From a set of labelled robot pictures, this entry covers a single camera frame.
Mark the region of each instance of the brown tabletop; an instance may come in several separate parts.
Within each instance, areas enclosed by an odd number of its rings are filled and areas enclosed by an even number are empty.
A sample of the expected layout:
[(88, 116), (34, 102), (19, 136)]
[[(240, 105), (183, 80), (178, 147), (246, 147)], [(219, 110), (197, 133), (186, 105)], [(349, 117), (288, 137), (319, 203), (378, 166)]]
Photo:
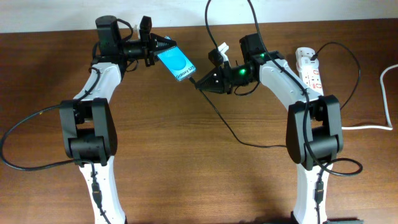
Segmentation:
[[(398, 63), (398, 20), (261, 24), (269, 50), (279, 50), (295, 69), (297, 47), (318, 49), (335, 40), (347, 45), (362, 66), (363, 79), (342, 111), (345, 126), (385, 124), (379, 76)], [(231, 63), (243, 62), (239, 39), (254, 25), (211, 27), (229, 45)], [(214, 47), (205, 27), (155, 28), (169, 35), (197, 67), (199, 79), (213, 68)], [(95, 30), (0, 35), (1, 133), (46, 106), (72, 99), (86, 83)], [(341, 102), (357, 79), (344, 49), (320, 54), (324, 92)], [(398, 69), (385, 77), (390, 116), (398, 128)], [(284, 144), (287, 112), (270, 90), (250, 96), (208, 93), (236, 134), (246, 142)], [(289, 217), (297, 174), (287, 150), (239, 144), (192, 84), (176, 82), (161, 64), (127, 73), (110, 103), (118, 132), (114, 173), (129, 223), (237, 223)], [(331, 176), (328, 218), (358, 217), (366, 223), (398, 222), (398, 132), (343, 131), (340, 157), (363, 163), (357, 177)], [(58, 111), (22, 125), (9, 137), (4, 155), (21, 166), (67, 159)], [(354, 170), (336, 164), (335, 170)], [(0, 223), (93, 223), (86, 183), (72, 164), (21, 172), (0, 164)]]

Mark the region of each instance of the blue circle on box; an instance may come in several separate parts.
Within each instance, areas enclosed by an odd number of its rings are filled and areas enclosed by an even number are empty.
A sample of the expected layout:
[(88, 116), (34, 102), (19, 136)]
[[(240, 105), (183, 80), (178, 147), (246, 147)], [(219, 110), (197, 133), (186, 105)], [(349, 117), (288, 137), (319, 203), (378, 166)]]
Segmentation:
[(164, 59), (164, 61), (168, 68), (171, 68), (172, 70), (182, 70), (185, 68), (185, 66), (187, 66), (185, 58), (178, 55), (167, 57)]

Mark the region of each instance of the white power strip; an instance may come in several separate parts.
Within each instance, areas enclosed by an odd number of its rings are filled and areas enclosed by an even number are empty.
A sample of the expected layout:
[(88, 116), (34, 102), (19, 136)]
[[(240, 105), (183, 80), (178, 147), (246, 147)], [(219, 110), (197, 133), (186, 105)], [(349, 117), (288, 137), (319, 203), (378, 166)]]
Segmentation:
[[(321, 78), (319, 74), (319, 60), (315, 59), (314, 61), (311, 61), (312, 56), (315, 55), (315, 51), (309, 47), (299, 47), (296, 50), (296, 67), (297, 71), (300, 75), (300, 78), (303, 80), (303, 82), (311, 89), (314, 91), (318, 92), (323, 96), (323, 88), (322, 88), (322, 83), (321, 83)], [(387, 106), (387, 96), (386, 96), (386, 90), (384, 89), (384, 83), (383, 83), (383, 78), (384, 75), (391, 69), (393, 68), (398, 68), (398, 65), (393, 65), (388, 68), (386, 68), (380, 76), (380, 86), (382, 90), (382, 96), (383, 96), (383, 103), (384, 103), (384, 112), (386, 113), (386, 120), (387, 120), (387, 126), (380, 126), (380, 125), (362, 125), (362, 126), (352, 126), (352, 127), (343, 127), (343, 130), (358, 130), (358, 129), (369, 129), (369, 128), (376, 128), (376, 129), (384, 129), (391, 131), (393, 129), (391, 120), (390, 120), (390, 115), (388, 112), (388, 106)]]
[(296, 67), (303, 82), (315, 92), (323, 95), (321, 77), (319, 75), (319, 61), (311, 61), (315, 51), (309, 47), (300, 47), (296, 50)]

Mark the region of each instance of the power strip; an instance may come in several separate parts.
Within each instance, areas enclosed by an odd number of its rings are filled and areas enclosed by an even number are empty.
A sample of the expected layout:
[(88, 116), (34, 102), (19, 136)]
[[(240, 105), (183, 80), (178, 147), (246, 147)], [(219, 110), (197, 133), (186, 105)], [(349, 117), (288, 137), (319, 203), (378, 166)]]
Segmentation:
[(319, 61), (311, 61), (315, 51), (309, 47), (300, 47), (296, 50), (296, 67), (303, 82), (315, 92), (323, 96), (323, 87), (319, 75)]

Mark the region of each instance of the white wall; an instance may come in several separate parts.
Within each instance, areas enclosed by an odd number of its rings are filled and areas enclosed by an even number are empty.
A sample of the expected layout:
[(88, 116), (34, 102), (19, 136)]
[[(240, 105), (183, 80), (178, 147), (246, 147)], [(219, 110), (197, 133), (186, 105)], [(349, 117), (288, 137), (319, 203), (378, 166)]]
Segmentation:
[[(154, 27), (202, 26), (207, 0), (0, 0), (0, 32), (95, 29), (95, 19), (114, 15)], [(328, 21), (398, 17), (398, 0), (252, 0), (259, 22)], [(246, 24), (246, 0), (213, 0), (210, 24)]]

